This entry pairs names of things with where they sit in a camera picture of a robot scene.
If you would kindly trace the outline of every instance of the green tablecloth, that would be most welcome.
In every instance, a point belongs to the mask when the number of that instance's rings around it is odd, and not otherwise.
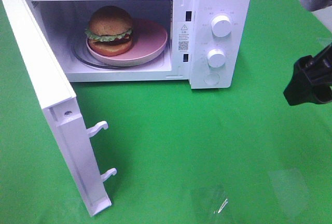
[[[113,205],[89,217],[0,7],[1,223],[332,223],[332,105],[288,106],[331,33],[297,0],[251,0],[229,89],[73,83]]]

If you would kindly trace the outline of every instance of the hamburger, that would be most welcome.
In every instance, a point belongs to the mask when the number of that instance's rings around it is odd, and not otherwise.
[[[131,48],[133,20],[119,7],[104,6],[92,14],[85,33],[94,52],[112,57]]]

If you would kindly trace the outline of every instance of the white knob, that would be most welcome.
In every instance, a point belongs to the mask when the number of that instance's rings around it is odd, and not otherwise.
[[[222,50],[213,49],[207,53],[207,63],[210,67],[221,67],[225,64],[226,57]]]
[[[232,31],[232,22],[226,15],[219,15],[211,22],[212,32],[217,37],[227,36]]]

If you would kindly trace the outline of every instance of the microwave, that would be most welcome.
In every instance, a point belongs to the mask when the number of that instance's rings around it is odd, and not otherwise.
[[[90,216],[111,206],[103,182],[117,171],[115,168],[103,174],[99,171],[90,137],[107,129],[108,124],[101,121],[86,127],[70,82],[188,80],[192,89],[229,87],[250,3],[250,0],[2,1],[40,107]],[[89,51],[85,30],[95,11],[110,5],[127,11],[134,22],[143,20],[160,26],[164,30],[162,47],[153,47],[146,60],[138,52],[131,52],[129,60],[139,61],[137,64],[97,60]],[[142,31],[146,29],[153,28],[146,24]]]

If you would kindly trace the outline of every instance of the microwave door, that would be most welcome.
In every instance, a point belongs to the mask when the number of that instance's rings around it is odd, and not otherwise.
[[[111,205],[90,137],[107,129],[102,121],[86,128],[76,94],[47,43],[25,0],[2,0],[40,107],[53,132],[81,197],[91,216]]]

